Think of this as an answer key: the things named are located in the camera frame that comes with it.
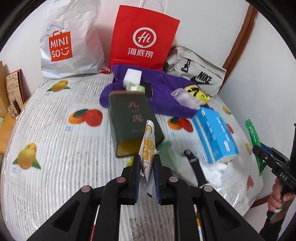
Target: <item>purple towel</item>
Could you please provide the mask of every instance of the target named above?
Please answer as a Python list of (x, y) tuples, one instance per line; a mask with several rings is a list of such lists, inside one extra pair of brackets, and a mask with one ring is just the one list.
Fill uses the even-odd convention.
[(182, 77), (169, 75), (160, 70), (151, 70), (139, 66), (117, 64), (111, 67), (114, 74), (114, 81), (107, 85), (100, 96), (100, 104), (103, 107), (109, 105), (109, 93), (114, 90), (125, 90), (123, 87), (123, 79), (127, 69), (137, 69), (142, 71), (142, 82), (151, 84), (153, 98), (148, 99), (148, 102), (154, 113), (176, 116), (179, 118), (192, 118), (196, 110), (181, 106), (171, 93), (178, 88), (184, 88), (189, 85), (194, 85), (194, 82), (186, 80)]

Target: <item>red paper bag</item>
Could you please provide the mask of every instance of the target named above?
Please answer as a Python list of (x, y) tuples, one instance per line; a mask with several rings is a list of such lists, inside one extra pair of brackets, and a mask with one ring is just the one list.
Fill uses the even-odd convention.
[(162, 70), (179, 20), (152, 10), (120, 5), (114, 26), (109, 68), (131, 64)]

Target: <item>blue tissue box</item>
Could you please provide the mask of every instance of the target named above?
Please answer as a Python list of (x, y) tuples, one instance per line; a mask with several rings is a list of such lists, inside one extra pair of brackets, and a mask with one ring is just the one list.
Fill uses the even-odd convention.
[(218, 112), (201, 107), (192, 120), (210, 164), (229, 162), (238, 154), (232, 135)]

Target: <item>bed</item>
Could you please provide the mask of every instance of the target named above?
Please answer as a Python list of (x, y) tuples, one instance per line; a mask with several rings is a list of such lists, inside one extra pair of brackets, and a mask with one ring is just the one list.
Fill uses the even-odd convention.
[[(0, 183), (2, 215), (16, 241), (27, 240), (82, 186), (105, 185), (120, 176), (130, 161), (130, 157), (115, 157), (108, 110), (99, 104), (102, 90), (112, 80), (113, 74), (103, 73), (69, 77), (64, 82), (43, 80), (21, 112), (5, 152)], [(221, 185), (210, 184), (244, 215), (263, 186), (262, 178), (243, 130), (223, 101), (216, 96), (208, 105), (231, 127), (239, 150), (221, 171)], [(73, 117), (80, 110), (100, 112), (101, 123), (77, 123)], [(195, 130), (173, 130), (168, 126), (172, 117), (156, 117), (176, 155), (190, 149), (206, 162)], [(35, 157), (34, 150), (35, 160), (17, 160), (22, 150)], [(186, 172), (179, 175), (197, 185)], [(173, 240), (173, 224), (173, 208), (159, 206), (140, 187), (137, 204), (121, 209), (119, 240)]]

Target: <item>human hand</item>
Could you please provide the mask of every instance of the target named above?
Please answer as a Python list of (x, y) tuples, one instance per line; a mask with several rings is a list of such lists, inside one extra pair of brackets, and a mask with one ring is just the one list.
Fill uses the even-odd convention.
[(275, 212), (277, 208), (281, 207), (281, 202), (285, 201), (285, 208), (289, 208), (292, 204), (295, 194), (293, 192), (286, 193), (283, 197), (281, 197), (281, 182), (279, 178), (275, 179), (275, 184), (272, 187), (272, 194), (269, 196), (268, 199), (268, 209), (272, 212)]

